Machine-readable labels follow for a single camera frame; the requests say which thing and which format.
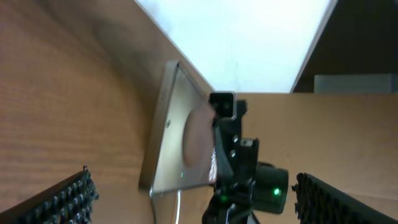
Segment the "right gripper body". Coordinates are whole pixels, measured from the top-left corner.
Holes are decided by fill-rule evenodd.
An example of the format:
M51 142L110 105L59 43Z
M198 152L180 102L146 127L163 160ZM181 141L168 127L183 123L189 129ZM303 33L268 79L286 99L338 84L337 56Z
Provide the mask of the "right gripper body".
M280 215L288 192L289 172L258 161L259 139L242 137L245 100L234 102L235 119L213 122L217 178L202 224L259 223L254 211Z

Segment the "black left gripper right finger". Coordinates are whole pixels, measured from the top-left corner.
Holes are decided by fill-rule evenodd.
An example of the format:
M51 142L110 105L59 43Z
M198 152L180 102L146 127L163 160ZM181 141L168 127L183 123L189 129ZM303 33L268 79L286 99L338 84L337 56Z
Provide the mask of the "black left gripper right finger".
M292 186L300 223L392 224L392 218L367 206L318 178L299 173Z

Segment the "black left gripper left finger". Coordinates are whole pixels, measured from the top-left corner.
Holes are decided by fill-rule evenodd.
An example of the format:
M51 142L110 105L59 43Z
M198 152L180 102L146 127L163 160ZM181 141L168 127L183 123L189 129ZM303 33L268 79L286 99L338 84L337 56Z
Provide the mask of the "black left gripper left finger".
M50 188L1 212L1 224L88 224L99 199L86 166Z

